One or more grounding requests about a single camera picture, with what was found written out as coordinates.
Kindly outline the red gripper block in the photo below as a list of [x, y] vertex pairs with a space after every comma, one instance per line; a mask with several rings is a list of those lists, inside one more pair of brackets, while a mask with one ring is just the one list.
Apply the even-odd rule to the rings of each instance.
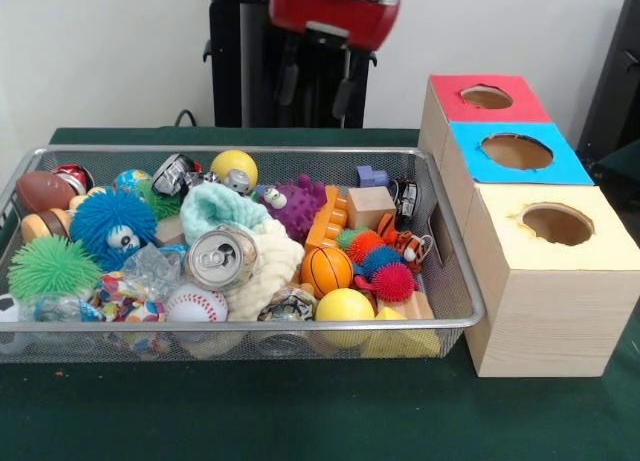
[[[342, 38], [350, 47], [378, 49], [389, 35], [400, 9], [400, 0], [269, 0], [274, 25], [289, 33], [283, 52], [279, 102], [290, 105], [299, 68], [300, 36], [308, 30]], [[349, 66], [333, 105], [334, 116], [346, 114], [359, 74], [359, 51], [349, 49]]]

